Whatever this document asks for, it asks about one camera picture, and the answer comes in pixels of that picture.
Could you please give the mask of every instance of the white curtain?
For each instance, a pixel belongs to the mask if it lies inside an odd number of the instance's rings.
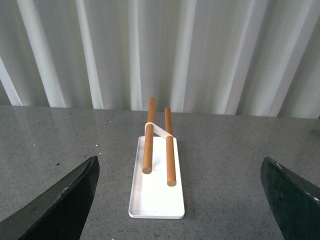
[[[320,115],[320,0],[1,0],[0,104]]]

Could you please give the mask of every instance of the wooden rod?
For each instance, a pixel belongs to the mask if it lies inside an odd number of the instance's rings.
[[[150,123],[154,123],[156,120],[156,99],[150,98],[148,119]],[[142,172],[144,174],[150,174],[152,172],[152,152],[154,146],[154,126],[148,124],[145,129],[145,140],[144,140],[144,152],[143,152],[143,163]]]
[[[164,109],[165,117],[165,130],[173,134],[171,110],[170,107]],[[166,141],[166,183],[170,187],[174,187],[177,184],[176,178],[176,164],[175,164],[175,150],[174,150],[174,138],[167,136]]]

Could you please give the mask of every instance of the white fabric backdrop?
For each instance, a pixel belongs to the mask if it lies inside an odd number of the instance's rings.
[[[320,115],[320,0],[1,0],[0,104]]]

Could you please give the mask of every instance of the dowel end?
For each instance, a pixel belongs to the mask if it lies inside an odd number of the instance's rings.
[[[144,168],[142,169],[142,172],[143,172],[144,174],[150,174],[150,173],[152,172],[152,169],[151,169],[150,167],[144,167]]]
[[[169,187],[174,187],[175,185],[177,185],[177,181],[171,180],[171,181],[168,181],[167,184]]]

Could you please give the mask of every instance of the white strap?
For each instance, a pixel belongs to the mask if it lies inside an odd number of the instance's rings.
[[[144,136],[146,136],[146,129],[147,129],[147,125],[148,124],[152,124],[153,125],[153,132],[157,135],[159,135],[160,137],[166,139],[166,137],[171,136],[173,137],[170,133],[168,133],[167,131],[163,130],[161,127],[155,125],[153,122],[147,122],[144,126]]]

